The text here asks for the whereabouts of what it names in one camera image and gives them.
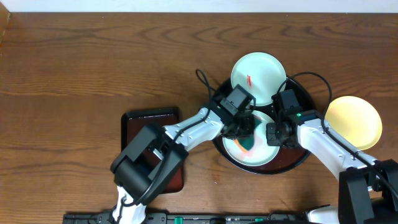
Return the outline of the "green kitchen sponge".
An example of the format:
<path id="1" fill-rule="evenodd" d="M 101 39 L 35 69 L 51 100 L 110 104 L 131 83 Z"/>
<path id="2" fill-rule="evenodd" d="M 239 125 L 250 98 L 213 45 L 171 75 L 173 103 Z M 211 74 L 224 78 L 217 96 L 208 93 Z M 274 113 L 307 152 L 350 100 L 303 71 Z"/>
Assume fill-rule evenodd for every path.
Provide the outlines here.
<path id="1" fill-rule="evenodd" d="M 250 151 L 253 148 L 254 143 L 255 143 L 255 140 L 254 140 L 255 130 L 261 123 L 262 123 L 261 118 L 259 118 L 258 116 L 254 115 L 254 130 L 253 130 L 253 133 L 250 134 L 246 138 L 237 138 L 237 139 L 234 140 L 234 143 L 240 148 L 241 151 L 248 152 L 248 151 Z"/>

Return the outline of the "white plate with smears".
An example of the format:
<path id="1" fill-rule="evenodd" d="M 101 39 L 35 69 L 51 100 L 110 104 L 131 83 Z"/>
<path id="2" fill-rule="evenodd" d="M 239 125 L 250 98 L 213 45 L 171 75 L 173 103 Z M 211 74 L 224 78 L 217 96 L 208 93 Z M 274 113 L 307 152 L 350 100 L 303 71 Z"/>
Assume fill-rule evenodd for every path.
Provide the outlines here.
<path id="1" fill-rule="evenodd" d="M 254 134 L 254 146 L 248 152 L 243 152 L 234 143 L 234 140 L 222 138 L 223 146 L 229 156 L 233 158 L 238 164 L 249 167 L 262 166 L 267 164 L 279 152 L 279 146 L 268 146 L 266 140 L 266 124 L 273 123 L 274 120 L 261 111 L 253 111 L 253 115 L 261 118 L 262 123 L 256 128 Z"/>

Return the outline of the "mint plate with ketchup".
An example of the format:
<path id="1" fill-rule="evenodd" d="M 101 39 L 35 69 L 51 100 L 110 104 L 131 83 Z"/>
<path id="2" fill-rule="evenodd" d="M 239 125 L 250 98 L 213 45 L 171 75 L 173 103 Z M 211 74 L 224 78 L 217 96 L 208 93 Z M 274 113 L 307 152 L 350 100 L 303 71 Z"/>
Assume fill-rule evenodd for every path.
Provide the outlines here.
<path id="1" fill-rule="evenodd" d="M 231 72 L 231 86 L 240 85 L 256 99 L 256 107 L 272 103 L 287 75 L 282 64 L 272 55 L 253 52 L 241 57 Z"/>

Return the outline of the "yellow plate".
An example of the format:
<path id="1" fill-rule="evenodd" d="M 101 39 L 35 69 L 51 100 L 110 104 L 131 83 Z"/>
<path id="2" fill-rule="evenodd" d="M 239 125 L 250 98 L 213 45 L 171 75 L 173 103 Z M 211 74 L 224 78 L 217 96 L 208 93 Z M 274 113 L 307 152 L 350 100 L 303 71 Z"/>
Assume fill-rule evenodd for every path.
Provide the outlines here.
<path id="1" fill-rule="evenodd" d="M 360 150 L 376 145 L 382 134 L 382 120 L 375 107 L 356 96 L 333 100 L 325 119 L 339 135 Z"/>

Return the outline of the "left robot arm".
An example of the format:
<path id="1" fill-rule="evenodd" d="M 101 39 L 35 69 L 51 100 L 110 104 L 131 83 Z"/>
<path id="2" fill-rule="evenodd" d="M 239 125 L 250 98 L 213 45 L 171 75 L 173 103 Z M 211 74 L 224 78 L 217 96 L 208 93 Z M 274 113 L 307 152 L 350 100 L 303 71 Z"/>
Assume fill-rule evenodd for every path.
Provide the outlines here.
<path id="1" fill-rule="evenodd" d="M 110 166 L 118 186 L 115 223 L 142 223 L 145 209 L 169 185 L 189 152 L 220 135 L 241 137 L 254 132 L 252 111 L 216 103 L 177 124 L 145 125 Z"/>

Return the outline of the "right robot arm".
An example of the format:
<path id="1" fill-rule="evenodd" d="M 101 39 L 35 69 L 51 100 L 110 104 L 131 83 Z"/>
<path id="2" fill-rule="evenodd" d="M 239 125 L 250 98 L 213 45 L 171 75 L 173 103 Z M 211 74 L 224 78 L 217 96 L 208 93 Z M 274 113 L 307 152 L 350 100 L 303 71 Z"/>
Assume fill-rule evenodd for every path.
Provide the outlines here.
<path id="1" fill-rule="evenodd" d="M 306 212 L 308 223 L 397 223 L 397 162 L 354 147 L 314 110 L 280 115 L 266 125 L 270 146 L 302 147 L 338 180 L 337 207 Z"/>

